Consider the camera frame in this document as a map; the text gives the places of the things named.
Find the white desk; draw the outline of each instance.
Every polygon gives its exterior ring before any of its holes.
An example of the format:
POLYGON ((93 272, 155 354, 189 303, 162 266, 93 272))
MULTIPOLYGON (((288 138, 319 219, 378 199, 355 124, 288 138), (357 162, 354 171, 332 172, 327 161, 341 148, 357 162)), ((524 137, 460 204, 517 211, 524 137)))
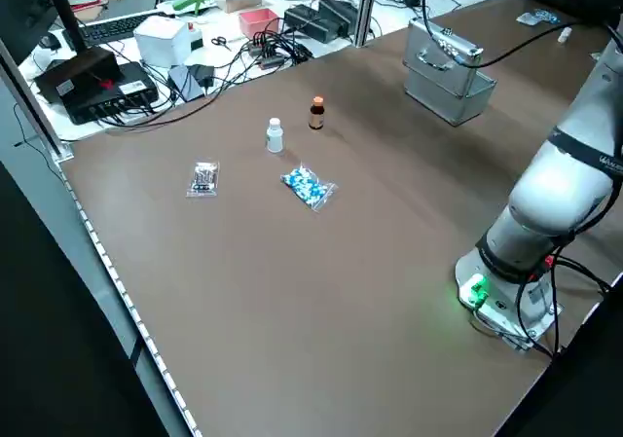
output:
MULTIPOLYGON (((358 0, 351 1, 355 4, 358 3, 358 0)), ((381 4, 389 4, 385 0, 377 1, 381 4)), ((457 1, 460 2, 460 4, 464 7, 483 0, 457 1)), ((430 9, 428 12, 428 15, 430 17, 441 16, 450 12, 456 7, 456 4, 451 0, 426 0, 426 2, 430 9)), ((317 5, 317 2, 311 1, 263 0, 263 7, 268 7, 278 16, 283 17, 283 14, 289 7, 296 4, 309 5, 310 3, 312 3, 314 7, 317 5)), ((375 4, 373 10, 374 19, 371 21, 371 29, 374 31, 376 36, 381 35, 381 32, 383 34, 387 34, 407 26, 409 20, 413 18, 413 16, 414 13, 410 9, 399 9, 375 4)), ((221 10, 214 8, 210 9, 204 15, 201 15, 197 18, 194 17, 192 13, 190 13, 188 15, 182 16, 182 19, 192 21, 197 24, 197 26, 202 31, 204 44, 203 48, 191 53, 191 55, 185 61, 186 65, 204 64, 221 66, 227 64, 233 59, 240 47, 247 41, 239 29, 238 13, 225 14, 221 10), (221 46, 214 46, 211 43, 211 39, 217 36, 222 36, 228 40, 228 47, 230 48, 230 51, 221 46)), ((100 133, 108 128, 112 128, 112 126, 107 126, 102 122, 91 122, 77 126, 69 120, 69 117, 67 116, 67 113, 62 105, 51 105, 41 95, 37 94, 38 89, 36 85, 34 85, 34 83, 32 82, 32 79, 42 72, 41 68, 45 69, 50 61, 55 58, 67 59, 74 55, 74 52, 69 49, 65 40, 63 39, 60 30, 56 30, 53 33, 58 37, 58 40, 62 44, 62 48, 53 54, 48 50, 42 50, 39 47, 35 48, 31 56, 28 57, 19 67, 19 70, 28 82, 28 85, 31 86, 32 91, 35 93, 35 97, 39 100, 41 108, 43 109, 45 115, 55 129, 56 134, 61 140, 75 141, 89 137, 96 133, 100 133)), ((350 45, 350 41, 346 39, 334 40, 331 43, 323 45, 313 39, 307 37, 299 37, 298 34, 297 41, 305 45, 315 57, 320 57, 329 53, 333 53, 350 45)), ((111 43, 111 46, 132 61, 140 60, 140 53, 133 38, 113 42, 111 43)), ((119 56, 118 61, 120 64, 127 62, 125 59, 119 56)), ((249 65, 251 62, 252 58, 249 55, 242 55, 242 60, 239 60, 232 65, 230 78, 242 72, 245 69, 245 64, 249 65)), ((166 78, 166 69, 157 70, 159 70, 166 78)), ((249 70, 247 79, 261 77, 271 72, 273 71, 264 71, 261 70, 259 67, 253 67, 249 70)), ((227 68, 221 68, 216 69, 214 75, 217 78, 224 78, 226 73, 227 68)), ((160 98, 155 104, 161 104, 168 97, 168 90, 161 84, 157 84, 157 86, 160 90, 160 98)), ((220 82, 215 81, 214 87, 212 87, 208 91, 208 93, 210 93, 212 90, 219 88, 219 86, 220 82)), ((122 115, 122 119, 127 123, 143 120, 143 118, 141 118, 140 116, 135 115, 122 115)))

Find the pink tray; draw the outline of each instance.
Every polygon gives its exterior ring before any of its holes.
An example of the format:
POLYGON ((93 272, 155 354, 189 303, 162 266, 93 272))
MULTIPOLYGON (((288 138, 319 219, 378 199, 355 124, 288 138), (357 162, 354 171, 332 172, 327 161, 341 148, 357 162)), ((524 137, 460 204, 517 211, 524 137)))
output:
POLYGON ((250 40, 255 33, 271 30, 279 31, 279 16, 270 9, 243 12, 239 15, 240 30, 250 40))

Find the black keyboard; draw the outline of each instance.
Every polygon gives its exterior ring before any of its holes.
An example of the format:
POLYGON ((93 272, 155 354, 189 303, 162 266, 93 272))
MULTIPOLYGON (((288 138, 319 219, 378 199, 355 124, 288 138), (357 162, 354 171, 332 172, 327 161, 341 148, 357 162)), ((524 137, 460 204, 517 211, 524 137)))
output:
MULTIPOLYGON (((88 47, 110 43, 111 41, 124 40, 134 36, 134 28, 140 25, 146 18, 151 16, 166 17, 164 12, 142 14, 127 18, 104 21, 95 25, 85 25, 80 27, 80 34, 88 47)), ((73 50, 74 46, 69 39, 67 30, 62 30, 62 36, 73 50)))

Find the brown table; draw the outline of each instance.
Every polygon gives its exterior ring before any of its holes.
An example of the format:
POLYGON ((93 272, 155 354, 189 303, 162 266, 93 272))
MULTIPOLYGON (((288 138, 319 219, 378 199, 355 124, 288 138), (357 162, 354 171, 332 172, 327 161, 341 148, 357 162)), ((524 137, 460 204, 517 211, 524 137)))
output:
MULTIPOLYGON (((493 56, 534 33, 514 21, 527 7, 493 0, 442 23, 493 56)), ((545 367, 470 326, 454 263, 605 36, 578 28, 487 69, 491 105, 460 128, 404 93, 405 42, 397 32, 251 82, 174 126, 102 134, 63 165, 203 435, 489 435, 545 367), (326 127, 314 132, 317 94, 326 127), (283 157, 264 148, 272 116, 283 157), (222 166, 218 197, 186 199, 207 157, 222 166), (300 162, 340 186, 320 213, 279 181, 300 162)), ((568 255, 613 279, 620 221, 612 212, 568 255)), ((599 298, 559 278, 566 342, 599 298)))

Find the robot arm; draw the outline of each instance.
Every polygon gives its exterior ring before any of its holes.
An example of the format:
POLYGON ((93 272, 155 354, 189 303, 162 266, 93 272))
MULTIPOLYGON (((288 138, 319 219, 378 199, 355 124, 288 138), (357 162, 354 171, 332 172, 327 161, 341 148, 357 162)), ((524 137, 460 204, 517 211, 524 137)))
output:
POLYGON ((528 348, 517 311, 533 340, 554 322, 549 279, 534 273, 580 227, 623 178, 623 54, 610 42, 552 135, 538 150, 502 213, 456 266, 463 304, 507 341, 528 348), (483 303, 473 285, 487 284, 483 303))

